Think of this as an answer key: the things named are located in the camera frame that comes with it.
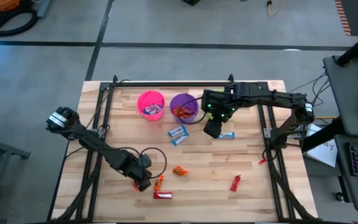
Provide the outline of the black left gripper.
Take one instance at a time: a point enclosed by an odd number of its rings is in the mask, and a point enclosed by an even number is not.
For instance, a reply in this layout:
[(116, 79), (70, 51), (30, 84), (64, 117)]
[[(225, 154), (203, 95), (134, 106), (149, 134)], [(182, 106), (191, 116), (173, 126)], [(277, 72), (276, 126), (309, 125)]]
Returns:
[(131, 157), (124, 161), (121, 170), (124, 176), (135, 181), (135, 189), (143, 192), (144, 189), (151, 186), (151, 172), (147, 170), (150, 166), (151, 159), (149, 157)]

